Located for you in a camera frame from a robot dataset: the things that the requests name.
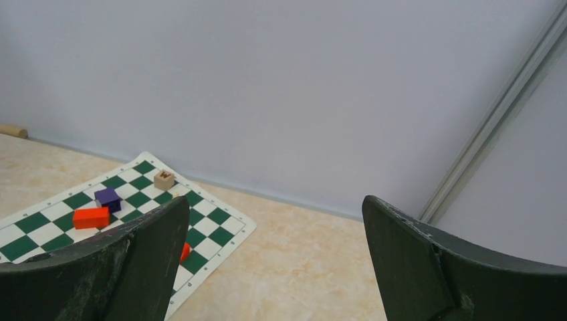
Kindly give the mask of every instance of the table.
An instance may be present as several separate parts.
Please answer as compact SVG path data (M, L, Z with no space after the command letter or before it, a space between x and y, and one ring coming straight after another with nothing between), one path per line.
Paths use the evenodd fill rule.
M119 165L0 134L0 219ZM170 320L386 320L361 222L196 183L258 228Z

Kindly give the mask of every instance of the metal frame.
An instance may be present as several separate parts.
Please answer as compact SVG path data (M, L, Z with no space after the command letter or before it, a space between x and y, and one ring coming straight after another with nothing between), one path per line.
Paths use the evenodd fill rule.
M419 220L434 224L468 183L478 166L489 154L502 130L522 109L526 100L545 78L554 62L566 48L567 0L555 8L547 24L521 60L497 96L483 120L475 129L457 160L447 172L435 194L419 215Z

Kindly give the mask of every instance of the white border of chessboard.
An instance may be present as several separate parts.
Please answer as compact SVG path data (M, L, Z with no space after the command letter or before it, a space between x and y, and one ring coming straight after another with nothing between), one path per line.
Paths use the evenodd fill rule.
M138 157L136 157L134 160L132 160L129 163L123 164L108 173L96 177L95 179L82 183L81 185L75 186L71 189L68 189L67 191L61 192L54 197L51 197L45 201L32 205L22 211L19 211L13 215L10 215L2 219L0 221L0 233L4 227L8 225L12 225L15 222L19 221L20 219L23 219L24 214L39 212L42 209L51 206L51 204L55 204L57 202L63 201L64 199L67 199L69 197L69 193L76 194L86 189L89 189L91 186L101 183L102 181L105 181L108 177L116 176L120 174L122 171L125 171L126 169L135 167L137 165L136 162L141 163L143 161L150 162L157 169L165 169L166 171L172 172L175 175L175 180L179 184L188 187L192 191L196 192L202 198L216 205L218 208L221 208L222 210L224 210L225 212L227 212L228 214L230 214L231 216L233 216L234 218L240 220L242 223L245 224L243 229L241 230L241 233L237 233L232 238L231 242L223 246L219 250L217 255L212 257L193 277L191 277L191 279L189 279L187 283L183 284L183 286L179 289L179 291L175 292L175 294L170 298L169 306L165 316L165 320L167 320L173 315L175 311L177 311L177 309L181 306L181 304L183 304L183 302L185 302L185 300L187 300L187 298L189 298L189 296L193 294L193 292L195 292L195 290L209 277L209 275L211 275L211 273L213 273L213 271L215 271L217 267L219 267L221 263L223 263L223 261L232 252L234 252L234 250L237 247L239 247L247 237L250 236L250 234L252 234L252 232L256 229L257 224L253 219L244 215L243 213L236 210L232 206L222 202L220 199L212 196L210 193L200 188L200 186L198 186L194 182L191 182L190 180L180 176L177 172L175 172L170 167L162 163L160 160L158 160L154 155L150 154L149 152L142 152L138 155Z

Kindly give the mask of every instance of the toy block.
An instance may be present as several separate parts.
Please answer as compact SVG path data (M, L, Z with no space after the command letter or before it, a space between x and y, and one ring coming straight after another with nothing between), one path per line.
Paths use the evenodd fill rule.
M76 209L73 215L73 225L76 229L103 228L110 224L108 207L94 209Z
M179 261L179 263L183 263L183 261L185 261L189 257L189 254L191 254L191 251L192 251L191 245L185 242L185 244L183 245L183 252L181 252L181 260Z
M159 173L154 175L154 186L157 189L167 191L175 184L175 178L173 173L166 170L161 170Z
M94 192L96 206L108 207L109 212L115 213L122 209L120 201L122 200L116 191L110 187Z

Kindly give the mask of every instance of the green and white checkered mat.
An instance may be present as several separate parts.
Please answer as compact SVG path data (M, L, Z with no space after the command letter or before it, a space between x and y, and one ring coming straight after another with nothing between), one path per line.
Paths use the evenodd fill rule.
M175 185L164 192L153 186L153 177L165 169L175 175ZM123 199L103 229L73 227L75 209L96 207L94 192L112 187ZM254 231L248 216L184 179L148 152L59 195L0 221L0 263L20 263L27 258L80 241L128 222L172 199L184 195L195 210L190 217L187 243L193 251L178 268L168 319L205 279Z

